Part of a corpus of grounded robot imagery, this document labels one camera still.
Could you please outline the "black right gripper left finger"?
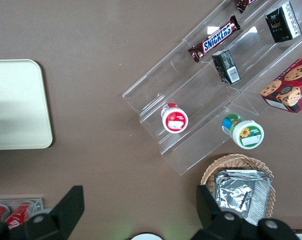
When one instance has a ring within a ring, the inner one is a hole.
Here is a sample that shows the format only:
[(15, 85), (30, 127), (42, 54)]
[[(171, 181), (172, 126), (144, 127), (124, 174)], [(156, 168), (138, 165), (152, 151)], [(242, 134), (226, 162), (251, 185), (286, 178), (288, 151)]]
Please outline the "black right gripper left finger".
[(67, 240), (83, 213), (83, 186), (75, 185), (49, 213), (37, 214), (14, 229), (0, 222), (0, 240)]

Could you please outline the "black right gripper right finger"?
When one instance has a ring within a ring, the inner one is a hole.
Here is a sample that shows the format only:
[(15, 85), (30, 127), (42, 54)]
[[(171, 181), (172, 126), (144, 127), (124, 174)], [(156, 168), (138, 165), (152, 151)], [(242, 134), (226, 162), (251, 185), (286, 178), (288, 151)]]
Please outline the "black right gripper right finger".
[(255, 226), (230, 211), (221, 211), (205, 185), (196, 191), (197, 213), (202, 225), (194, 240), (297, 240), (294, 231), (283, 221), (263, 218)]

